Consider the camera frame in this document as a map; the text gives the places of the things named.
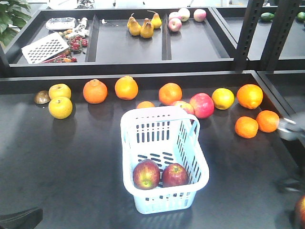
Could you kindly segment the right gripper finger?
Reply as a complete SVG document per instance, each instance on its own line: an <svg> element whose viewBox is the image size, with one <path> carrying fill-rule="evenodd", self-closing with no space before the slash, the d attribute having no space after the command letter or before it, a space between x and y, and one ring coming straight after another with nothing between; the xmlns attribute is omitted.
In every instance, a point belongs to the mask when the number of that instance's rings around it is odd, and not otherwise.
<svg viewBox="0 0 305 229"><path fill-rule="evenodd" d="M302 179L284 179L277 183L280 192L305 193L305 181Z"/></svg>

